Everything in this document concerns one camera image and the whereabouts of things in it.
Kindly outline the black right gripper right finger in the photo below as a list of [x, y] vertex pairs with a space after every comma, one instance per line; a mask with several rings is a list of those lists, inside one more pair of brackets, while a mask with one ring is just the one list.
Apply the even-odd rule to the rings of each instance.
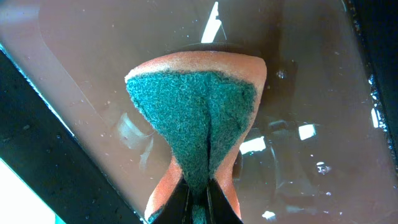
[[235, 214], [220, 185], [210, 179], [205, 194], [206, 222], [209, 224], [243, 224]]

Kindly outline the orange green sponge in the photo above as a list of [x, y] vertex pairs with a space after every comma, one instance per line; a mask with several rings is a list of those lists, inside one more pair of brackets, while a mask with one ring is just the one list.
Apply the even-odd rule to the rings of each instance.
[[257, 115], [266, 78], [262, 58], [216, 51], [165, 55], [125, 76], [132, 103], [172, 151], [169, 168], [146, 205], [149, 223], [181, 178], [193, 195], [193, 223], [207, 223], [210, 179], [241, 219], [233, 166]]

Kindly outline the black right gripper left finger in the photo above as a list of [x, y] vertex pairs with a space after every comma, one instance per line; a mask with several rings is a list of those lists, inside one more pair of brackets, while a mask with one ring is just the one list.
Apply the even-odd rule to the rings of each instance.
[[152, 224], [192, 224], [193, 195], [184, 178], [178, 182], [169, 200], [155, 214]]

